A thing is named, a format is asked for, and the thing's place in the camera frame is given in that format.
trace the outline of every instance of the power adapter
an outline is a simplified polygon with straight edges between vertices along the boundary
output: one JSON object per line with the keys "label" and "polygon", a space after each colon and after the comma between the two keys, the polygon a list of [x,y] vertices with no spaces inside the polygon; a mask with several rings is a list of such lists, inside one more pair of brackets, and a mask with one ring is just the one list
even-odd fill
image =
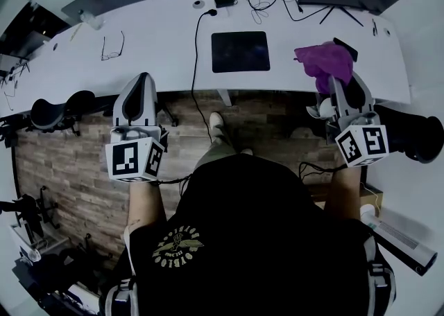
{"label": "power adapter", "polygon": [[229,7],[234,5],[234,0],[214,0],[216,8]]}

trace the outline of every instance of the shoe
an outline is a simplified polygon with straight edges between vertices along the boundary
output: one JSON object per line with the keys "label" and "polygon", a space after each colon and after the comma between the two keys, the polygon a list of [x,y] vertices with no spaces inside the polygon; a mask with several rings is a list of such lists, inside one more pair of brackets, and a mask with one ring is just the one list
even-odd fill
{"label": "shoe", "polygon": [[213,130],[216,126],[223,126],[223,119],[219,113],[212,112],[210,115],[210,129]]}
{"label": "shoe", "polygon": [[253,156],[253,150],[251,148],[245,148],[241,151],[241,153],[243,153],[245,155]]}

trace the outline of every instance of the white cable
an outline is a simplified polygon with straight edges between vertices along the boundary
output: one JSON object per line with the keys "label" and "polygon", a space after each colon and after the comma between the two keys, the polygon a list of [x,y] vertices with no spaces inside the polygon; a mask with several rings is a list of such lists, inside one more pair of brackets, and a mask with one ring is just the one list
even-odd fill
{"label": "white cable", "polygon": [[372,194],[376,197],[376,199],[375,199],[375,206],[376,206],[376,209],[377,209],[377,214],[378,214],[378,216],[379,216],[380,213],[381,213],[381,209],[380,209],[379,206],[377,205],[377,200],[378,200],[379,197],[377,196],[377,194],[375,194],[374,191],[371,191],[369,188],[367,188],[366,185],[365,185],[363,182],[361,182],[361,184],[362,184],[363,188],[364,188],[366,191],[369,191],[370,193],[372,193]]}
{"label": "white cable", "polygon": [[40,240],[40,241],[38,241],[37,242],[37,247],[35,248],[37,251],[39,250],[39,244],[42,242],[42,241],[45,241],[46,242],[46,246],[44,247],[44,248],[47,248],[48,247],[48,240],[47,239],[45,239],[45,238],[43,238],[42,240]]}

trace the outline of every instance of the office chair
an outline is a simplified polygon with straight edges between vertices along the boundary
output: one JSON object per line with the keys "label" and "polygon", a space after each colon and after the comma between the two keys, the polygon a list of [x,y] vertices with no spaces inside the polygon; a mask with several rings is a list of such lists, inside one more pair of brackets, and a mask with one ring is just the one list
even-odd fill
{"label": "office chair", "polygon": [[31,244],[34,243],[34,232],[42,238],[44,236],[43,228],[40,224],[41,221],[43,221],[44,224],[49,222],[54,229],[60,228],[60,225],[55,225],[48,215],[48,211],[57,209],[58,204],[54,203],[50,207],[44,205],[43,191],[45,189],[45,186],[40,188],[40,198],[37,200],[27,194],[23,194],[20,199],[14,202],[0,202],[0,214],[3,211],[14,211],[19,227],[22,227],[20,223],[21,219],[26,222],[26,233]]}
{"label": "office chair", "polygon": [[63,104],[51,104],[39,99],[31,109],[33,127],[42,132],[71,129],[76,136],[80,136],[80,131],[74,129],[74,124],[92,109],[95,98],[91,91],[78,91]]}

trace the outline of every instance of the black t-shirt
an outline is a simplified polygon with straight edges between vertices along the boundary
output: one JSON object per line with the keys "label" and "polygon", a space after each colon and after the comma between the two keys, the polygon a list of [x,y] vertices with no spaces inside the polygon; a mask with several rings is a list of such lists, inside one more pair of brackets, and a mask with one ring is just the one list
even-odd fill
{"label": "black t-shirt", "polygon": [[130,235],[140,313],[366,315],[367,237],[284,166],[250,155],[204,164],[168,222]]}

